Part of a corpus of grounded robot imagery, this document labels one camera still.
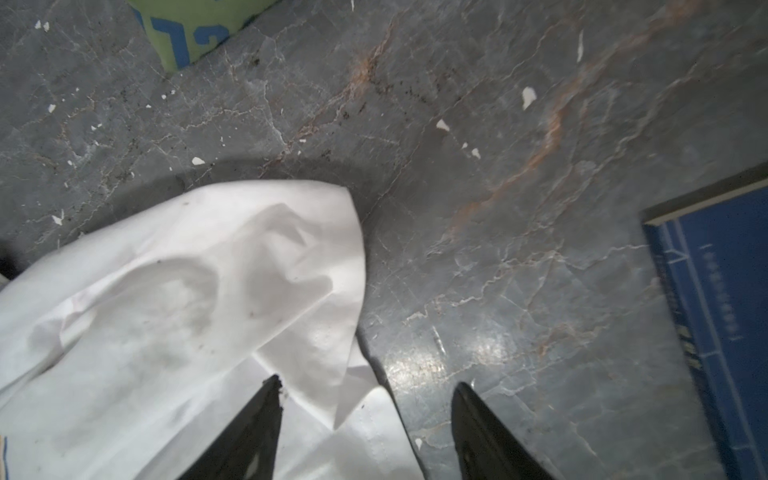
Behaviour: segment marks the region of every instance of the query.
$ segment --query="dark object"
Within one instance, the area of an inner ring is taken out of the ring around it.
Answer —
[[[768,478],[768,164],[647,212],[643,225],[730,480]]]
[[[277,375],[268,378],[179,480],[271,480],[283,417],[281,386]],[[246,478],[256,457],[258,466]]]
[[[553,480],[466,383],[453,392],[451,422],[463,480]]]

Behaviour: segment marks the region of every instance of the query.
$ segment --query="green object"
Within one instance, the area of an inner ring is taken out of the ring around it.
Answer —
[[[277,0],[128,0],[166,71],[216,48]]]

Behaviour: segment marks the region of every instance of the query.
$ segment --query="blue book cover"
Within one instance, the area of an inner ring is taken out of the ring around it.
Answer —
[[[768,469],[768,179],[644,224],[730,480]]]

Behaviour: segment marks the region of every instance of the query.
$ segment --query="crumpled white fabric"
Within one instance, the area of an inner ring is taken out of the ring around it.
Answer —
[[[355,340],[359,222],[341,187],[193,190],[0,291],[11,478],[174,479],[277,373],[275,478],[423,478]]]

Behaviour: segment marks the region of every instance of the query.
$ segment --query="gray marble floor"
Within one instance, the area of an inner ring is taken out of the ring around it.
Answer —
[[[639,217],[766,157],[765,2],[282,0],[174,75],[119,0],[2,11],[6,273],[200,185],[342,184],[428,478],[458,381],[557,478],[723,477]]]

